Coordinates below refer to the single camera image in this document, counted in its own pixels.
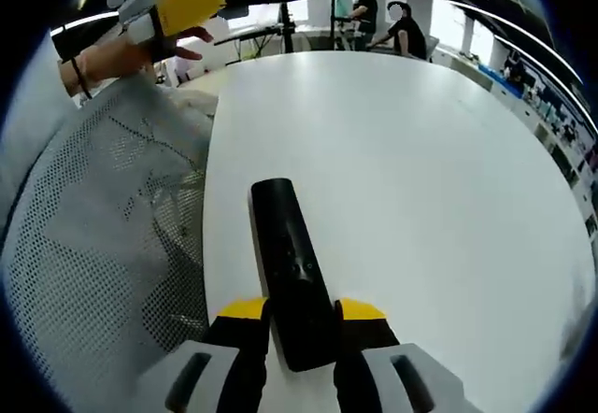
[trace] black remote control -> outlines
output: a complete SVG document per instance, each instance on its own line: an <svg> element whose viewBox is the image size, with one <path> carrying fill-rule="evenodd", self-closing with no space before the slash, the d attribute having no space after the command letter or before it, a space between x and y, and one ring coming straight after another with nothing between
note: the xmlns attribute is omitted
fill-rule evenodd
<svg viewBox="0 0 598 413"><path fill-rule="evenodd" d="M289 369L335 361L335 311L292 187L285 178L251 187L253 217L270 306Z"/></svg>

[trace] desk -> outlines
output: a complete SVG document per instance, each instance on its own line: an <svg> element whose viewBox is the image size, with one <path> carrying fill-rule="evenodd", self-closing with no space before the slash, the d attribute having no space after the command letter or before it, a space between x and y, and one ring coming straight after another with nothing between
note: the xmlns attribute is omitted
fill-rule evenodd
<svg viewBox="0 0 598 413"><path fill-rule="evenodd" d="M210 318L262 293L249 187L287 177L331 297L385 311L485 413L527 411L559 366L574 292L585 305L594 290L575 199L535 137L420 61L322 51L229 71L206 174ZM293 374L271 346L267 367L261 411L338 411L331 365Z"/></svg>

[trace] black shirt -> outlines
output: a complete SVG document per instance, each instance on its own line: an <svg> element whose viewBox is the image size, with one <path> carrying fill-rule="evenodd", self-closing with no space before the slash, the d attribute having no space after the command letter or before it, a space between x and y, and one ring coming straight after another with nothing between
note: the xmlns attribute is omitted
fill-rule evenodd
<svg viewBox="0 0 598 413"><path fill-rule="evenodd" d="M411 18L401 18L390 29L389 35L394 38L394 51L401 53L399 32L405 30L409 38L408 52L422 60L426 59L426 40L418 24Z"/></svg>
<svg viewBox="0 0 598 413"><path fill-rule="evenodd" d="M359 18L359 31L363 33L376 32L377 1L376 0L357 0L353 4L353 9L366 7L367 11Z"/></svg>

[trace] yellow beak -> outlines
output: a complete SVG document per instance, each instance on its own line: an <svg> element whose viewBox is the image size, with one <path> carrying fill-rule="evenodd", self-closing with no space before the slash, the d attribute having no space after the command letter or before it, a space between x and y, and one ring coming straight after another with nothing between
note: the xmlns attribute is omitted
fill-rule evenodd
<svg viewBox="0 0 598 413"><path fill-rule="evenodd" d="M178 35L210 19L225 0L159 0L156 4L164 36Z"/></svg>

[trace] office room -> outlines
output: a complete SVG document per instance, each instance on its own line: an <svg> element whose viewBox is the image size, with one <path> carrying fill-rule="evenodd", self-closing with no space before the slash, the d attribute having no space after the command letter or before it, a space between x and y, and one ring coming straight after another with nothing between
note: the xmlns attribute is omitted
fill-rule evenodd
<svg viewBox="0 0 598 413"><path fill-rule="evenodd" d="M0 123L10 405L595 404L590 0L45 1Z"/></svg>

